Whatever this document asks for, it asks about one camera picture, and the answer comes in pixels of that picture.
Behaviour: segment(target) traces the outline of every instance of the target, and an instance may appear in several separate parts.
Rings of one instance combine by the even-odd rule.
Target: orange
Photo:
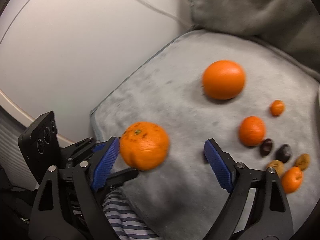
[[[169,136],[159,125],[137,122],[130,125],[120,138],[120,154],[129,166],[151,170],[166,158]]]
[[[284,111],[284,103],[281,100],[275,100],[270,106],[270,112],[273,116],[279,116]]]
[[[231,60],[212,63],[202,75],[204,92],[211,98],[231,99],[237,96],[245,84],[245,72]]]
[[[245,118],[239,128],[239,139],[246,146],[256,146],[263,140],[266,127],[257,116]]]
[[[292,167],[282,176],[281,184],[286,194],[296,191],[303,180],[303,173],[299,167]]]

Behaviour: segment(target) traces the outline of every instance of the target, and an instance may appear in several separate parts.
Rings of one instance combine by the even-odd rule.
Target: white wall
[[[100,101],[187,29],[136,0],[27,1],[0,17],[0,104],[25,126],[54,110],[72,141],[91,135]],[[186,0],[149,1],[191,22]]]

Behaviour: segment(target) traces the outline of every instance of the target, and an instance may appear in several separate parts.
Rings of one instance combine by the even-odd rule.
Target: metal screw
[[[89,162],[88,161],[82,161],[82,162],[80,162],[79,165],[80,165],[81,168],[85,168],[86,166],[89,165]]]
[[[273,167],[269,167],[269,168],[268,168],[268,171],[269,171],[270,173],[276,173],[276,170],[275,170],[275,168],[273,168]]]
[[[48,171],[50,172],[53,172],[56,170],[56,166],[55,165],[51,165],[49,168],[48,168]]]
[[[241,168],[241,169],[243,169],[245,167],[244,163],[236,163],[236,165],[238,168]]]

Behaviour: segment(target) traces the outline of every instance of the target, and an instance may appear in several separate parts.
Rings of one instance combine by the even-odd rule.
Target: black olive
[[[263,143],[260,145],[261,156],[263,157],[267,156],[271,152],[272,147],[273,147],[273,141],[270,138],[265,139]]]
[[[288,144],[282,145],[276,151],[276,160],[286,163],[292,156],[291,147]]]

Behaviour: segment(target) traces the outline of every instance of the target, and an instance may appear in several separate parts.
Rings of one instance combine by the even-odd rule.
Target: gray blanket
[[[258,35],[308,67],[256,38],[192,31],[143,65],[92,111],[95,134],[100,140],[121,136],[137,121],[164,127],[171,140],[167,160],[126,183],[122,191],[137,214],[164,239],[202,239],[228,197],[203,159],[204,142],[214,138],[235,161],[264,169],[274,155],[261,158],[257,148],[244,147],[237,137],[242,119],[257,115],[265,121],[266,136],[274,139],[275,148],[283,143],[291,145],[294,157],[286,169],[303,152],[311,155],[304,183],[288,195],[297,230],[320,197],[316,129],[319,84],[304,72],[319,77],[319,17],[308,0],[297,4],[295,0],[191,1],[194,21],[200,26],[237,35]],[[304,17],[298,25],[294,24],[296,15]],[[247,74],[244,91],[226,102],[209,100],[201,88],[204,69],[220,59],[240,63]],[[268,112],[275,99],[286,104],[286,111],[278,118]],[[118,158],[115,170],[124,167]],[[248,204],[237,230],[244,227],[249,211]]]

